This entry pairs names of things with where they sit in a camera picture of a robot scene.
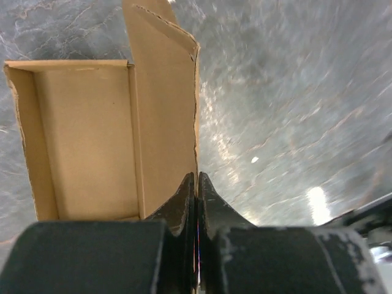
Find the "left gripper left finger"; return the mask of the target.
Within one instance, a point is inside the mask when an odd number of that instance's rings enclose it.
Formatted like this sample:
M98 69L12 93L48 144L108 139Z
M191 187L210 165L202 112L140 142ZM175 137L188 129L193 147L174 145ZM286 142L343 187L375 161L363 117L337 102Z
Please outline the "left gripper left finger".
M194 175L144 220L43 221L16 240L2 293L193 293Z

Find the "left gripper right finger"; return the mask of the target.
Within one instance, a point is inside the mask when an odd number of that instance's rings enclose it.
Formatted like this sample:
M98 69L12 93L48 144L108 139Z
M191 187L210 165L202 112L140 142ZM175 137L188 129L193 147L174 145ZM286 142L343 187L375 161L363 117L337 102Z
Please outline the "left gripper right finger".
M198 177L200 286L206 293L386 293L389 234L349 227L258 227L206 173Z

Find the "small cardboard box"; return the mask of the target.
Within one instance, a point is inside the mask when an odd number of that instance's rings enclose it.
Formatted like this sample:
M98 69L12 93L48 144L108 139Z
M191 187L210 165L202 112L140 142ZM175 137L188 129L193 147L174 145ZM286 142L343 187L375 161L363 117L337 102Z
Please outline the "small cardboard box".
M197 172L199 44L168 1L122 9L132 62L4 64L40 221L144 219Z

